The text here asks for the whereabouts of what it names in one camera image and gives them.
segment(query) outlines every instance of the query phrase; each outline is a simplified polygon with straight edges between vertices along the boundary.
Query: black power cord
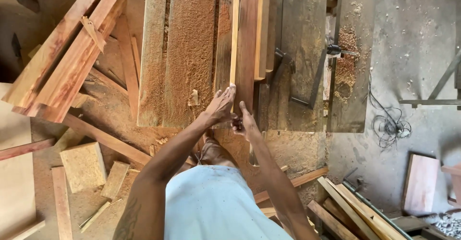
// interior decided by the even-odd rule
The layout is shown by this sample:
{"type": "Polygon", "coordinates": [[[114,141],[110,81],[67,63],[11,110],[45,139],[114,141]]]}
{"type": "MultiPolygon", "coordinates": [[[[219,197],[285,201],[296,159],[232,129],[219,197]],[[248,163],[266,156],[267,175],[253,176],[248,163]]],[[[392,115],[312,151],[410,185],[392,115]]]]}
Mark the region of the black power cord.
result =
{"type": "Polygon", "coordinates": [[[386,113],[376,115],[372,121],[372,130],[379,138],[379,147],[386,149],[393,144],[397,144],[398,139],[408,138],[411,135],[411,125],[407,121],[402,120],[402,110],[398,107],[383,107],[372,93],[372,75],[368,82],[368,90],[370,91],[370,103],[377,110],[382,110],[386,113]],[[394,119],[390,113],[397,112],[398,118],[394,119]]]}

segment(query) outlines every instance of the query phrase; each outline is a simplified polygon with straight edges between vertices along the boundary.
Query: pile of sawdust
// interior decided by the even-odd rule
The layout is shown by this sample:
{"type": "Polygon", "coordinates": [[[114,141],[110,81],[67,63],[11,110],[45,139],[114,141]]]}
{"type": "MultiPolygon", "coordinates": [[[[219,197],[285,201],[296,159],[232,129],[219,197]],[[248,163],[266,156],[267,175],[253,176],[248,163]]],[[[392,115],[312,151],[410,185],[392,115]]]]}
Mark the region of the pile of sawdust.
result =
{"type": "Polygon", "coordinates": [[[360,58],[353,28],[341,27],[338,45],[345,51],[357,53],[356,55],[344,54],[342,58],[337,58],[336,62],[334,94],[341,101],[347,102],[355,85],[355,62],[360,58]]]}

